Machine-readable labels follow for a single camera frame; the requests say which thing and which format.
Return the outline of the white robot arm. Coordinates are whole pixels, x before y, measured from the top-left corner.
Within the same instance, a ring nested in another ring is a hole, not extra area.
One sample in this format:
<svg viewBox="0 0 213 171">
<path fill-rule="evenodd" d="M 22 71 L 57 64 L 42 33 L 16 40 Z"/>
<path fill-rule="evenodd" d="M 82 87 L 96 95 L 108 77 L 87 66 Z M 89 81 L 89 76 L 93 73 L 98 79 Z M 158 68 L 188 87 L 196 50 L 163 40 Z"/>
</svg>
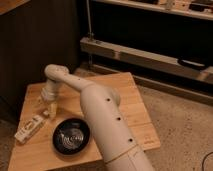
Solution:
<svg viewBox="0 0 213 171">
<path fill-rule="evenodd" d="M 154 171 L 119 110 L 120 95 L 108 86 L 69 73 L 66 66 L 49 64 L 41 97 L 49 102 L 58 96 L 60 84 L 80 93 L 80 107 L 103 161 L 109 171 Z"/>
</svg>

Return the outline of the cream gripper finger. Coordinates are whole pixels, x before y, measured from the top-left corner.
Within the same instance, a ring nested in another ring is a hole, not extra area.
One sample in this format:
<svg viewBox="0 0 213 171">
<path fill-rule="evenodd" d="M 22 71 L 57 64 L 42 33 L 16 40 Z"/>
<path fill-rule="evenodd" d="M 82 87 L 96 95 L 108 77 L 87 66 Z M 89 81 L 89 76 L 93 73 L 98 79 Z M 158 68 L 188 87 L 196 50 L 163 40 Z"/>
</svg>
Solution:
<svg viewBox="0 0 213 171">
<path fill-rule="evenodd" d="M 49 117 L 49 112 L 47 110 L 45 110 L 42 112 L 42 115 L 45 117 Z"/>
<path fill-rule="evenodd" d="M 56 114 L 57 114 L 57 103 L 56 102 L 51 103 L 49 107 L 50 107 L 49 108 L 50 118 L 54 119 L 56 117 Z"/>
</svg>

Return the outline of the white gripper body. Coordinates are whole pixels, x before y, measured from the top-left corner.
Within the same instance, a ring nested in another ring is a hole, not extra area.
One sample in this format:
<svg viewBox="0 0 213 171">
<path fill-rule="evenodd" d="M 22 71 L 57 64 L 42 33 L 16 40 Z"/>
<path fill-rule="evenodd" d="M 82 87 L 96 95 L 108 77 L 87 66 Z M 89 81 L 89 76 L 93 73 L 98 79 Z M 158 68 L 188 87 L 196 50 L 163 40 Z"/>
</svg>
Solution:
<svg viewBox="0 0 213 171">
<path fill-rule="evenodd" d="M 57 99 L 58 90 L 58 83 L 51 80 L 47 80 L 41 91 L 41 98 L 43 102 L 46 104 L 54 102 Z"/>
</svg>

